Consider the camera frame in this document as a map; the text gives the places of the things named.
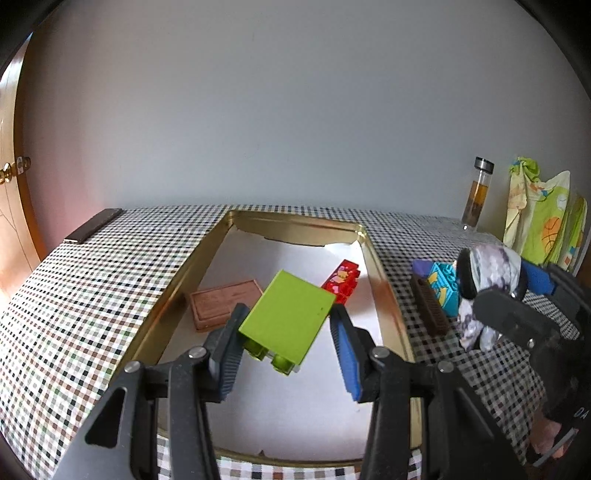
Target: red lego brick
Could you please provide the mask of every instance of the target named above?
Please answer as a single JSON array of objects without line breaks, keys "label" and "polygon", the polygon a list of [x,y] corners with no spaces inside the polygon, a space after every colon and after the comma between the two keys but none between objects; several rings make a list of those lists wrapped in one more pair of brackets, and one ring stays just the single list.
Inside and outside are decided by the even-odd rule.
[{"label": "red lego brick", "polygon": [[349,260],[343,260],[322,288],[337,295],[335,303],[345,304],[357,286],[359,266]]}]

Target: bottle cap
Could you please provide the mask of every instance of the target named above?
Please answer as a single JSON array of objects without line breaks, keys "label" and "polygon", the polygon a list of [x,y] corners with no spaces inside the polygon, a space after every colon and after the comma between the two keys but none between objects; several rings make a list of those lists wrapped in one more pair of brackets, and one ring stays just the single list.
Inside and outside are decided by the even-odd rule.
[{"label": "bottle cap", "polygon": [[492,171],[495,169],[495,164],[491,161],[488,161],[482,157],[476,157],[476,161],[474,162],[474,167],[478,170],[485,171],[486,173],[492,175]]}]

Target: checkered tablecloth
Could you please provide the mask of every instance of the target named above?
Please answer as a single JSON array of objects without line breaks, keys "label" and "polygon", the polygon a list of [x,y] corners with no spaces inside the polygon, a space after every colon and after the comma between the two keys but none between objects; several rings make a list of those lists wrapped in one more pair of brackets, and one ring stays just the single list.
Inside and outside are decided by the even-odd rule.
[{"label": "checkered tablecloth", "polygon": [[[544,390],[527,354],[509,342],[466,353],[455,331],[427,334],[408,286],[413,258],[451,262],[463,247],[495,242],[456,221],[368,210],[250,205],[125,212],[82,245],[62,244],[31,274],[0,319],[0,431],[32,476],[51,477],[82,420],[106,389],[130,341],[183,262],[224,213],[264,210],[366,226],[394,289],[417,362],[452,359],[523,459]],[[576,335],[544,298],[526,301]],[[159,439],[161,478],[168,477]],[[355,468],[294,469],[220,459],[223,478],[350,478]],[[409,477],[420,475],[413,452]]]}]

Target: glass bottle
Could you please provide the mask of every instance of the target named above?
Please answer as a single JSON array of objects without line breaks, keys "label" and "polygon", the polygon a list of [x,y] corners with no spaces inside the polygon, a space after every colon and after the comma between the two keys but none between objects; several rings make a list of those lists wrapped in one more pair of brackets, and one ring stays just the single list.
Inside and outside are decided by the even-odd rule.
[{"label": "glass bottle", "polygon": [[468,194],[464,215],[462,215],[462,229],[464,230],[476,228],[484,201],[486,200],[486,194],[488,193],[488,186],[491,182],[495,164],[484,158],[476,157],[474,168],[476,169],[476,174],[472,181],[470,193]]}]

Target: white wall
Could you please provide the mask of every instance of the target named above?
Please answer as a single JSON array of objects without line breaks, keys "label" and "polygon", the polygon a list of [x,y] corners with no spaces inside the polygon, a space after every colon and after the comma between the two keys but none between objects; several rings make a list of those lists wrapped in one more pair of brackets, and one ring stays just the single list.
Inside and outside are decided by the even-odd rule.
[{"label": "white wall", "polygon": [[27,75],[50,247],[107,206],[338,205],[458,217],[474,157],[591,198],[590,102],[514,0],[69,0]]}]

